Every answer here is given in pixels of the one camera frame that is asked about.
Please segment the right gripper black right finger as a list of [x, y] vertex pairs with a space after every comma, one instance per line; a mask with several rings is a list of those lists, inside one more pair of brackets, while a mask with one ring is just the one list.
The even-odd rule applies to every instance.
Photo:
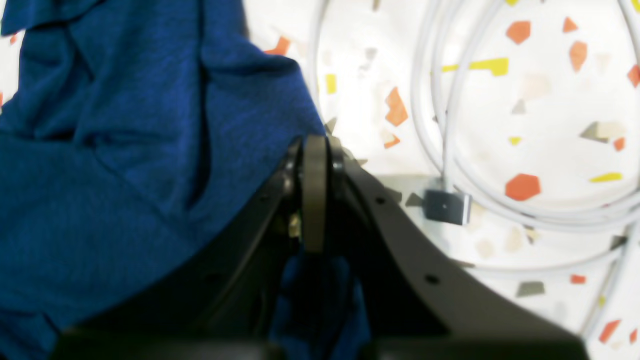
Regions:
[[305, 142], [305, 250], [358, 278], [360, 360], [587, 360], [573, 333], [496, 294], [444, 255], [338, 139]]

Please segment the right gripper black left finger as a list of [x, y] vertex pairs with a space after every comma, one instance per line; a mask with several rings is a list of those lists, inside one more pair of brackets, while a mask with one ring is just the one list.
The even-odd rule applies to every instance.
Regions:
[[282, 272], [298, 243], [303, 154], [295, 139], [226, 228], [153, 285], [66, 330], [53, 360], [284, 360], [269, 330]]

